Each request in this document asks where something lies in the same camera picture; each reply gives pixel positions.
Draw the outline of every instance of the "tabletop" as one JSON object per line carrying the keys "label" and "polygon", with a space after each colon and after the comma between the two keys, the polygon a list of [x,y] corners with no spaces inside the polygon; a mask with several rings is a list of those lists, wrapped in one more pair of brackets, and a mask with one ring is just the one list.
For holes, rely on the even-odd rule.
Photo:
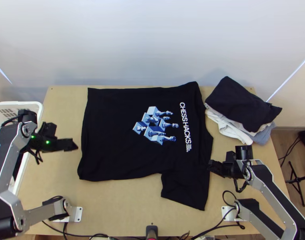
{"label": "tabletop", "polygon": [[[248,186],[242,193],[235,192],[233,180],[211,173],[209,196],[205,211],[162,198],[161,174],[129,180],[109,180],[89,182],[80,180],[77,167],[81,159],[81,129],[87,103],[87,87],[92,88],[142,88],[150,86],[52,86],[44,100],[42,121],[57,125],[58,138],[73,138],[79,146],[72,152],[42,154],[43,163],[37,165],[30,157],[19,198],[24,209],[35,208],[53,196],[67,197],[73,206],[83,207],[82,220],[68,224],[67,232],[92,235],[105,233],[109,236],[144,236],[147,225],[157,225],[160,236],[180,236],[190,230],[196,235],[215,226],[222,218],[221,207],[225,205],[222,193],[230,190],[238,199],[255,198],[260,208],[273,221],[282,222],[261,193]],[[200,87],[203,101],[214,87]],[[218,125],[206,117],[206,126],[213,136],[211,159],[224,161],[227,151],[242,145],[237,139],[223,136]],[[261,159],[272,171],[274,181],[289,197],[285,181],[278,163],[272,140],[264,146],[253,144],[254,158]],[[211,235],[256,234],[258,231],[248,222],[242,223],[245,230],[238,227],[221,228]],[[50,225],[62,230],[62,223]],[[30,228],[29,234],[59,235],[42,223]]]}

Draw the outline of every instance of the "white backdrop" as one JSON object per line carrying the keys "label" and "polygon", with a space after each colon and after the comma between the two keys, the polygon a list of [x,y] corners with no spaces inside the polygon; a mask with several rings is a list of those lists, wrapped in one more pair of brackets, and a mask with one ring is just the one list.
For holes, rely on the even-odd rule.
{"label": "white backdrop", "polygon": [[226,75],[266,100],[304,58],[305,0],[0,0],[0,68],[19,100]]}

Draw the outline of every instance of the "chess pieces graphic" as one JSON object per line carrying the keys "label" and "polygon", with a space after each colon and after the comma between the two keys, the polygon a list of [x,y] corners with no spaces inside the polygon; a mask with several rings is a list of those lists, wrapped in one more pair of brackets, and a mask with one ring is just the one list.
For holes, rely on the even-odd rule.
{"label": "chess pieces graphic", "polygon": [[144,113],[140,122],[136,122],[132,129],[139,135],[144,132],[144,136],[150,141],[162,145],[164,142],[175,142],[175,136],[167,137],[165,130],[168,127],[178,128],[177,123],[167,123],[166,120],[170,120],[170,115],[173,115],[170,111],[161,112],[157,107],[149,107],[148,111]]}

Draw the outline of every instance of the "folded white shirt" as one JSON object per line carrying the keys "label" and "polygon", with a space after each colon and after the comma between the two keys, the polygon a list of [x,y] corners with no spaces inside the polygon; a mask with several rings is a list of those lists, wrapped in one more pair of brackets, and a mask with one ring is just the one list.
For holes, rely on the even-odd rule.
{"label": "folded white shirt", "polygon": [[223,114],[221,114],[220,112],[214,110],[212,107],[210,107],[207,103],[205,103],[205,107],[210,110],[211,112],[213,112],[213,114],[217,115],[218,118],[220,118],[221,120],[225,121],[225,122],[228,122],[230,124],[232,124],[233,126],[235,126],[237,129],[243,131],[243,132],[246,132],[248,133],[249,135],[251,136],[255,136],[258,132],[261,132],[263,131],[267,126],[270,126],[271,123],[267,123],[267,124],[262,124],[258,130],[258,132],[248,132],[244,127],[243,127],[243,124],[240,123],[240,122],[236,122],[236,121],[233,121],[233,120],[230,120],[228,119],[226,116],[224,116]]}
{"label": "folded white shirt", "polygon": [[218,115],[213,113],[210,109],[205,111],[205,114],[214,122],[218,123],[219,132],[222,135],[239,139],[243,144],[251,145],[253,140],[240,129],[236,128],[229,122],[222,120]]}

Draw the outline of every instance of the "folded black shirt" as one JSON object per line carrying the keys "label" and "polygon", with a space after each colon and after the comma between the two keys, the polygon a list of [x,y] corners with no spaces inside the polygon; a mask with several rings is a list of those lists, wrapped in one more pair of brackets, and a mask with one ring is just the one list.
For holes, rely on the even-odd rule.
{"label": "folded black shirt", "polygon": [[229,77],[221,79],[205,102],[228,119],[242,123],[249,132],[257,132],[262,124],[272,122],[282,110]]}
{"label": "folded black shirt", "polygon": [[80,179],[141,178],[161,173],[161,196],[204,210],[212,136],[199,86],[88,88]]}

